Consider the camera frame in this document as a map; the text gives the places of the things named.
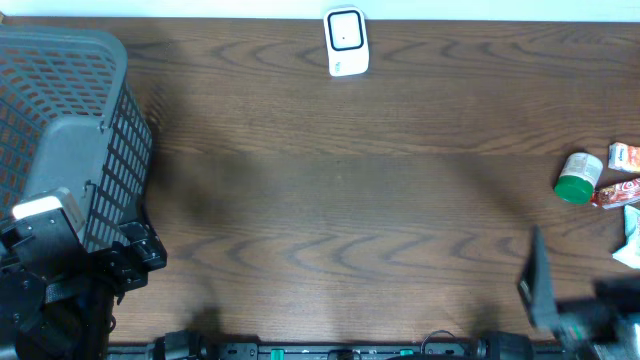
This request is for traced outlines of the light green snack packet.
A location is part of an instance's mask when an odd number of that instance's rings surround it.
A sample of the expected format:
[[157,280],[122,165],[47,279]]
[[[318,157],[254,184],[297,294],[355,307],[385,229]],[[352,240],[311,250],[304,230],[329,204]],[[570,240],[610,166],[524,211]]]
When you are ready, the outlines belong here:
[[639,264],[639,210],[630,205],[624,207],[624,226],[626,244],[612,254],[612,257],[632,268],[638,270]]

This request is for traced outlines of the red Top chocolate bar wrapper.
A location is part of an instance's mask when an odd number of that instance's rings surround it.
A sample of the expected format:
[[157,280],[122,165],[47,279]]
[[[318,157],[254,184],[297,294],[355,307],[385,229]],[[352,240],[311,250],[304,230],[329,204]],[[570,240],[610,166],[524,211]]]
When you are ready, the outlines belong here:
[[633,179],[597,190],[591,204],[603,209],[611,209],[634,204],[640,198],[639,179]]

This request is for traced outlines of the green lid jar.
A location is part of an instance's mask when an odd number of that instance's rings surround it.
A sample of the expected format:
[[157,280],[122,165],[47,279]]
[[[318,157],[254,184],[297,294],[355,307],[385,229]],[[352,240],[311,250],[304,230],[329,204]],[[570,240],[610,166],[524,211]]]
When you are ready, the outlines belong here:
[[587,204],[603,171],[603,163],[597,157],[577,152],[571,154],[562,168],[554,186],[555,194],[566,202]]

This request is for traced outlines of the small orange box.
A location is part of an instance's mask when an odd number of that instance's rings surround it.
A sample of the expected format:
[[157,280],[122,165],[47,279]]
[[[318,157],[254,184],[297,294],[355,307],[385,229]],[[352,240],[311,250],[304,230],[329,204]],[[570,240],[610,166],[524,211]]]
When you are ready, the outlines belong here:
[[627,173],[640,172],[640,148],[620,142],[609,146],[608,168]]

